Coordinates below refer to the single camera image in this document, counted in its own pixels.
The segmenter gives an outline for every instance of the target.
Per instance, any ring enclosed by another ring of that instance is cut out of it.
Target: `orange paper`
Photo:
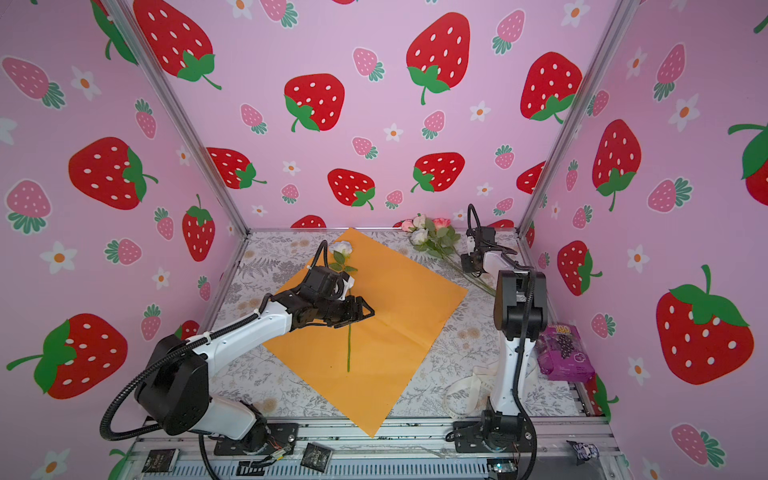
[[[298,329],[264,345],[373,437],[467,289],[357,230],[337,240],[352,244],[347,263],[358,271],[351,294],[376,311],[351,325],[350,371],[349,326]],[[305,274],[298,272],[280,291],[298,285]]]

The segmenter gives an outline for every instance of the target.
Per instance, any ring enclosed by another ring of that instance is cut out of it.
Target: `pink rose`
[[[451,221],[447,218],[435,218],[432,222],[435,224],[437,230],[451,226]]]

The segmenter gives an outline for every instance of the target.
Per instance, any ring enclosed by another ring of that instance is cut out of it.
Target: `flower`
[[[77,254],[77,250],[65,250],[64,245],[61,245],[61,242],[57,241],[53,244],[53,251],[41,253],[40,258],[51,263],[50,271],[52,275],[62,268],[65,270],[74,270],[74,262],[72,262],[72,259]]]
[[[413,218],[413,226],[416,228],[424,228],[427,222],[427,217],[418,214]]]
[[[627,80],[629,80],[629,77],[637,77],[640,74],[640,66],[647,56],[647,53],[643,53],[640,47],[637,47],[634,57],[630,58],[627,62],[627,66],[629,67],[629,70],[627,71]]]
[[[441,228],[448,228],[451,226],[451,221],[448,218],[435,218],[432,222],[435,224],[436,230],[440,230]]]
[[[417,230],[411,233],[411,243],[414,245],[423,245],[427,241],[428,232],[425,229]]]
[[[328,246],[328,253],[339,252],[345,257],[349,257],[352,253],[352,244],[350,242],[334,242]]]
[[[170,272],[166,272],[165,270],[163,270],[162,266],[157,268],[157,275],[153,275],[152,280],[156,282],[155,286],[157,287],[158,290],[163,288],[164,286],[170,286],[170,284],[168,283],[169,276],[170,276]]]
[[[643,255],[643,246],[638,245],[636,249],[632,250],[631,248],[627,250],[627,255],[629,255],[629,262],[627,262],[627,268],[634,267],[638,273],[643,273],[643,265],[645,263],[648,263],[650,260],[650,257],[648,255]]]
[[[651,463],[643,458],[643,465],[645,467],[643,468],[643,476],[645,476],[645,478],[648,478],[648,480],[663,480],[659,475],[659,464]]]
[[[584,0],[576,0],[574,3],[566,3],[563,7],[565,9],[565,16],[563,21],[560,22],[560,26],[564,27],[568,24],[578,27],[578,23],[581,21],[581,16],[586,15],[589,12],[589,5],[584,5]]]
[[[629,376],[633,376],[637,383],[643,385],[643,379],[650,378],[650,373],[643,368],[643,359],[633,359],[632,357],[627,357],[629,359],[629,370],[627,373],[629,373]]]
[[[290,162],[290,163],[284,161],[283,162],[283,171],[284,172],[288,172],[291,177],[295,177],[296,176],[296,172],[300,172],[301,169],[296,166],[296,162],[295,161]]]
[[[67,464],[64,460],[69,455],[69,449],[62,453],[48,452],[45,454],[43,466],[35,470],[30,478],[41,478],[42,480],[51,480],[56,475],[61,475],[67,471]]]
[[[179,150],[176,150],[176,155],[179,156],[179,164],[190,166],[190,155],[187,153],[187,149],[182,145]]]
[[[470,107],[469,111],[472,112],[472,116],[469,118],[470,121],[485,121],[486,114],[491,113],[491,109],[485,106],[485,100],[481,101],[477,107]]]
[[[17,123],[10,118],[0,118],[0,141],[8,145],[13,145],[11,130],[16,128]]]
[[[402,135],[402,130],[398,130],[397,124],[392,124],[390,128],[385,128],[384,133],[386,134],[386,140],[394,140],[399,142],[400,141],[400,135]]]
[[[253,0],[227,0],[227,3],[232,5],[232,16],[234,18],[245,17],[251,19],[250,6],[253,5]]]
[[[670,3],[670,10],[677,7],[677,11],[682,12],[686,3],[688,3],[688,0],[672,0],[672,3]]]
[[[699,101],[699,94],[695,94],[688,101],[682,98],[677,101],[675,108],[677,112],[670,117],[670,124],[677,124],[677,131],[683,131],[689,121],[699,117],[700,112],[696,109],[696,102]]]
[[[485,182],[483,185],[480,185],[478,187],[478,197],[480,195],[488,196],[488,194],[491,193],[491,190],[493,190],[493,187],[488,186],[488,182]]]
[[[82,72],[73,66],[72,73],[74,73],[74,78],[71,82],[72,86],[82,90],[88,100],[93,100],[94,95],[101,95],[101,90],[94,83],[94,75],[91,72]]]

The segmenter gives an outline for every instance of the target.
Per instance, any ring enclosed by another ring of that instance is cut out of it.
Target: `red strawberry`
[[[186,322],[182,323],[178,330],[176,330],[176,333],[174,333],[175,336],[182,340],[186,340],[191,336],[197,335],[197,331],[200,329],[200,324],[195,322],[194,320],[187,320]]]
[[[411,80],[433,94],[455,87],[469,64],[469,20],[460,13],[446,13],[408,47],[406,65]]]
[[[710,295],[712,276],[701,269],[707,291],[683,285],[665,293],[656,306],[664,359],[684,382],[701,385],[742,366],[752,355],[755,340],[739,310],[727,298]]]
[[[96,140],[69,159],[69,179],[81,192],[118,210],[138,207],[149,178],[139,157],[115,137]]]
[[[714,468],[725,465],[726,455],[719,447],[720,442],[710,437],[710,434],[704,430],[699,432],[696,427],[681,423],[670,430],[670,435],[675,445],[699,465],[706,466],[707,462]]]
[[[280,193],[283,194],[283,201],[289,205],[293,205],[299,199],[299,189],[294,184],[287,184]]]
[[[402,203],[402,192],[400,190],[393,190],[386,196],[386,207],[390,210],[394,210]]]
[[[165,239],[174,237],[174,219],[168,216],[168,210],[158,208],[154,211],[154,221],[157,222],[157,232]]]
[[[592,273],[592,255],[580,240],[570,242],[560,249],[558,271],[565,281],[565,286],[575,296],[587,291],[593,276],[603,276],[602,272]]]
[[[590,117],[597,117],[600,112],[608,105],[608,99],[610,95],[605,90],[600,90],[598,94],[592,97],[587,105],[587,115]]]
[[[533,221],[531,221],[531,226],[528,228],[528,231],[525,232],[525,239],[528,241],[528,248],[533,247],[533,240],[536,238],[536,227],[533,224]]]
[[[336,126],[344,105],[344,85],[328,73],[291,78],[285,87],[286,108],[307,130],[327,131]]]
[[[152,116],[152,109],[149,108],[149,104],[143,98],[140,98],[136,100],[136,110],[136,123],[139,124],[144,135],[151,140],[157,132],[157,122]]]
[[[495,221],[494,223],[491,223],[488,226],[494,227],[494,228],[515,228],[515,222],[513,222],[512,220],[504,219],[504,220]]]
[[[197,288],[200,290],[200,298],[206,302],[210,300],[210,283],[205,276],[197,279]]]
[[[576,186],[576,180],[578,179],[578,162],[571,160],[571,164],[568,165],[568,173],[565,175],[565,188],[569,192]]]
[[[368,77],[370,81],[379,81],[384,78],[384,64],[379,61],[376,54],[364,48],[355,48],[352,53],[357,73]]]
[[[445,113],[441,110],[430,114],[424,119],[424,128],[422,128],[422,136],[427,140],[431,140],[437,137],[438,133],[445,127]]]
[[[136,263],[141,258],[141,248],[130,238],[124,238],[119,243],[117,240],[112,240],[107,243],[104,253],[110,262],[115,264],[119,262],[125,266]]]
[[[520,174],[518,177],[518,190],[532,195],[538,183],[538,178],[541,176],[541,171],[544,170],[545,163],[541,162]]]
[[[493,209],[493,214],[496,217],[500,217],[501,215],[506,214],[507,212],[512,210],[512,204],[514,203],[515,203],[514,198],[505,198],[504,200],[496,204],[496,208]]]
[[[47,227],[44,219],[51,214],[51,202],[38,183],[20,180],[8,192],[5,204],[11,209],[7,218],[13,230],[29,235]]]
[[[543,121],[558,117],[573,103],[576,90],[581,85],[581,70],[566,57],[550,51],[539,57],[525,79],[520,112],[530,120]]]
[[[224,180],[224,184],[229,188],[238,190],[250,187],[253,182],[266,183],[264,180],[256,180],[256,168],[248,157],[239,151],[211,147],[207,150],[221,175],[221,180]]]
[[[264,117],[256,108],[253,108],[248,104],[242,104],[240,106],[240,118],[243,119],[243,123],[245,125],[250,127],[250,130],[253,133],[257,135],[266,133],[266,123],[264,123]]]
[[[325,228],[326,222],[322,218],[318,217],[317,215],[307,215],[306,217],[301,217],[300,219],[298,219],[290,227],[291,228]]]
[[[607,313],[605,315],[598,313],[592,319],[592,331],[600,338],[606,339],[609,335],[613,336],[616,333],[616,322]]]
[[[496,160],[494,162],[502,170],[510,168],[513,161],[515,161],[515,154],[512,153],[512,147],[509,145],[502,145],[496,150]]]
[[[286,0],[261,0],[266,16],[273,22],[280,22],[283,28],[293,28],[299,23],[299,13],[293,9],[293,3]]]
[[[674,182],[667,178],[648,195],[648,208],[668,214],[675,207],[680,208],[690,200],[692,191],[694,186],[685,178],[680,177]]]
[[[362,207],[368,204],[373,210],[371,199],[376,195],[376,185],[368,175],[336,168],[328,173],[328,185],[333,191],[333,196],[341,204],[347,207]]]
[[[728,134],[741,130],[761,130],[744,148],[741,157],[746,191],[763,205],[768,205],[768,127],[755,124],[738,124],[728,129]]]
[[[94,18],[96,18],[96,23],[98,24],[99,28],[109,37],[107,47],[104,50],[104,56],[107,57],[107,60],[111,60],[109,50],[114,43],[114,48],[118,51],[122,58],[125,58],[134,65],[138,65],[136,57],[134,57],[134,54],[128,48],[128,45],[125,44],[123,35],[121,35],[120,31],[118,31],[118,27],[116,27],[114,22],[110,20],[107,9],[104,8],[104,4],[101,2],[101,0],[91,0],[91,9],[93,10]]]
[[[184,234],[184,241],[187,242],[187,249],[192,259],[202,262],[208,256],[210,246],[214,242],[216,225],[208,210],[203,208],[200,195],[196,196],[197,205],[190,207],[181,220],[181,232]]]
[[[525,25],[525,12],[515,10],[501,20],[496,27],[498,36],[493,38],[493,49],[496,55],[503,55],[507,50],[512,50],[512,44],[523,35],[523,26]]]
[[[128,344],[104,319],[80,313],[54,328],[43,342],[42,355],[10,362],[7,370],[33,359],[35,383],[54,399],[70,399],[87,392],[115,373],[125,362]]]
[[[654,98],[657,101],[662,101],[672,93],[674,82],[680,78],[683,70],[685,70],[685,45],[678,43],[672,47],[656,73],[658,83],[654,86]]]
[[[153,303],[144,312],[144,319],[141,320],[141,335],[149,342],[158,330],[160,330],[160,307]]]
[[[372,160],[379,155],[379,151],[373,146],[373,142],[367,138],[354,137],[352,139],[352,146],[355,148],[355,153],[368,160]]]
[[[413,166],[413,180],[418,183],[411,193],[419,186],[427,192],[442,192],[454,184],[465,163],[464,157],[455,152],[424,155]]]
[[[214,47],[200,26],[163,0],[135,0],[134,15],[154,56],[168,74],[187,81],[214,71]]]
[[[32,100],[39,100],[46,107],[57,110],[66,105],[58,84],[49,82],[48,76],[37,65],[6,55],[2,58],[2,67],[22,94]]]
[[[594,409],[595,415],[605,415],[605,419],[611,422],[611,407],[609,403],[616,403],[619,401],[617,396],[614,396],[613,400],[608,399],[607,391],[603,381],[600,380],[599,375],[595,375],[589,382],[584,384],[587,390],[587,396]]]
[[[576,210],[576,213],[574,214],[574,218],[571,221],[573,223],[573,226],[578,228],[579,230],[586,227],[587,223],[590,223],[592,221],[592,207],[589,205],[584,205],[583,207],[579,207],[578,210]]]
[[[538,266],[542,270],[549,266],[549,253],[543,252],[538,256]]]
[[[614,120],[605,128],[594,156],[592,184],[603,197],[613,195],[609,212],[614,211],[616,192],[629,187],[642,157],[640,142],[623,120]]]

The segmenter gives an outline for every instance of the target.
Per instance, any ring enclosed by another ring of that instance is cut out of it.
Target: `table surface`
[[[445,262],[413,250],[408,235],[399,230],[361,230],[387,247],[468,289],[468,294],[445,323],[435,343],[403,391],[389,416],[446,417],[446,389],[472,374],[475,366],[498,360],[498,331],[493,325],[493,299],[473,286]],[[217,315],[218,329],[257,308],[265,293],[274,293],[311,260],[322,240],[336,239],[342,230],[258,231],[243,255],[226,299]],[[513,233],[499,232],[501,245],[517,248]],[[580,412],[566,382],[550,382],[531,359],[525,379],[523,404],[531,416],[578,416]],[[267,417],[343,417],[324,397],[307,385],[264,346],[235,359],[211,378],[210,391],[228,399],[254,404]],[[478,415],[488,390],[481,389],[475,410],[467,412],[466,391],[446,399],[456,412]]]

